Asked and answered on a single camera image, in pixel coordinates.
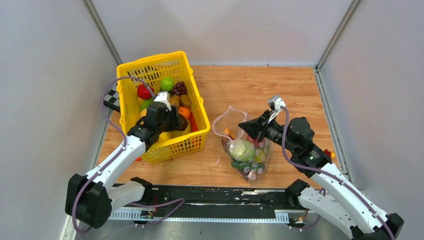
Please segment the yellow lemon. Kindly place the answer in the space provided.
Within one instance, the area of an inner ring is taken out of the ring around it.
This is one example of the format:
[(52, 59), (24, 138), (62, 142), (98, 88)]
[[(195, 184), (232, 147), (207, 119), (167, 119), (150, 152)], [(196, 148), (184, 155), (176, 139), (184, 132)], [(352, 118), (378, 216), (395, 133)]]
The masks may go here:
[(253, 158), (256, 163), (263, 163), (267, 160), (267, 157), (261, 148), (255, 149)]

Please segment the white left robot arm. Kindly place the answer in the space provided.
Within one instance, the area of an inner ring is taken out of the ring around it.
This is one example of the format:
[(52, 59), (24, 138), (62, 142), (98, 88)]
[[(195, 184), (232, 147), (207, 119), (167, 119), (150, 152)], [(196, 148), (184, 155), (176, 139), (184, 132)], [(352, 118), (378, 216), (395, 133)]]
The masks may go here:
[(139, 177), (115, 187), (116, 180), (135, 161), (147, 152), (165, 132), (184, 131), (188, 121), (174, 105), (153, 102), (146, 116), (124, 134), (123, 142), (98, 166), (84, 175), (74, 174), (68, 181), (65, 212), (79, 234), (86, 233), (78, 227), (85, 223), (98, 229), (105, 224), (112, 212), (130, 203), (149, 206), (153, 193), (149, 183)]

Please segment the green white cabbage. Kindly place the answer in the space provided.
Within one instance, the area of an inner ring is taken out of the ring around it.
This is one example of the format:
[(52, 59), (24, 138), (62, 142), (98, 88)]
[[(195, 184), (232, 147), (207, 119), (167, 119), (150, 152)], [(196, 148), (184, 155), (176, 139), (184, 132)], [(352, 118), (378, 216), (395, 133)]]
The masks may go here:
[(247, 140), (238, 139), (229, 148), (229, 154), (238, 162), (248, 162), (254, 158), (255, 146)]

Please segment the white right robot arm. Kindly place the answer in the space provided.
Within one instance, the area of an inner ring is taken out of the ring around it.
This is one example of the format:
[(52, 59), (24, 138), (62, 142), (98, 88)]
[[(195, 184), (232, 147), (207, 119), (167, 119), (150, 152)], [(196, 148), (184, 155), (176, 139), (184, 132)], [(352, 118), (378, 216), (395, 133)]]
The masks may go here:
[(316, 212), (351, 240), (395, 240), (399, 236), (404, 220), (367, 199), (339, 171), (329, 155), (314, 144), (315, 133), (305, 117), (295, 117), (280, 125), (266, 110), (260, 117), (238, 126), (254, 141), (268, 139), (282, 147), (283, 155), (290, 152), (289, 163), (332, 197), (325, 197), (297, 179), (286, 189), (285, 201), (290, 208), (302, 206)]

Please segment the clear zip top bag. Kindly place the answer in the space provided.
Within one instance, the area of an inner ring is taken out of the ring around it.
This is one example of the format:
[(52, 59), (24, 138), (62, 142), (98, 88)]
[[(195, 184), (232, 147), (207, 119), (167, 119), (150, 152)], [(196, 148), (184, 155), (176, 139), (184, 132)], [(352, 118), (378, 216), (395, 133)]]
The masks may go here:
[(213, 133), (220, 137), (230, 166), (250, 185), (257, 185), (265, 177), (272, 148), (269, 140), (256, 142), (238, 127), (249, 120), (248, 113), (232, 106), (211, 124)]

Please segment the green bell pepper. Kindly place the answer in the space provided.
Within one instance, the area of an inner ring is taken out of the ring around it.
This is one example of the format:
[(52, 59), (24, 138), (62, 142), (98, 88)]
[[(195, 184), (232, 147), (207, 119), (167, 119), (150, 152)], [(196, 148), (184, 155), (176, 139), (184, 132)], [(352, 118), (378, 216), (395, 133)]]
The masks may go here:
[(251, 172), (261, 175), (265, 171), (265, 162), (233, 161), (231, 166), (244, 175)]

